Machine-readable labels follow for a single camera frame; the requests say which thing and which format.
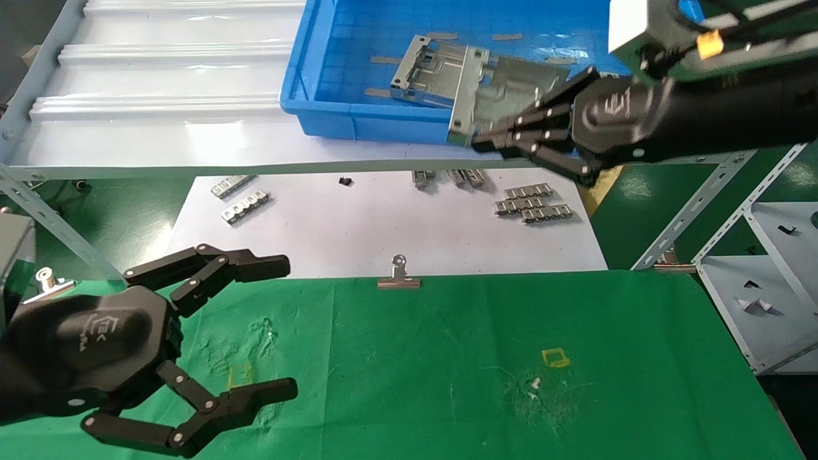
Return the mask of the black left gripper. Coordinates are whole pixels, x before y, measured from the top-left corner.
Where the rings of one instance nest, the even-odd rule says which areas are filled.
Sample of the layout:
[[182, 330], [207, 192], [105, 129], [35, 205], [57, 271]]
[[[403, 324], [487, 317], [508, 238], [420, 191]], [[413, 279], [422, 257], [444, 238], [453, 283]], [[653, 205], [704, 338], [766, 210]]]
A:
[[[284, 254], [199, 244], [125, 270], [115, 295], [70, 295], [23, 305], [3, 335], [3, 416], [69, 417], [94, 411], [82, 430], [106, 445], [193, 458], [222, 432], [298, 395], [294, 378], [212, 395], [175, 361], [189, 318], [232, 282], [283, 279]], [[154, 292], [177, 285], [170, 303]], [[194, 414], [172, 427], [120, 417], [167, 385]]]

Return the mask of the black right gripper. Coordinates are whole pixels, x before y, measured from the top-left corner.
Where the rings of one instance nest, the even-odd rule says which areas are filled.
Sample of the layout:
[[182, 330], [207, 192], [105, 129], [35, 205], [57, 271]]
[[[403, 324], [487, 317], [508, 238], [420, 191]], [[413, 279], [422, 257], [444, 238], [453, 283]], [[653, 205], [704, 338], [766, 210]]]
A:
[[675, 157], [674, 93], [673, 79], [651, 85], [601, 78], [590, 66], [474, 134], [472, 149], [523, 158], [593, 187], [601, 174], [597, 160]]

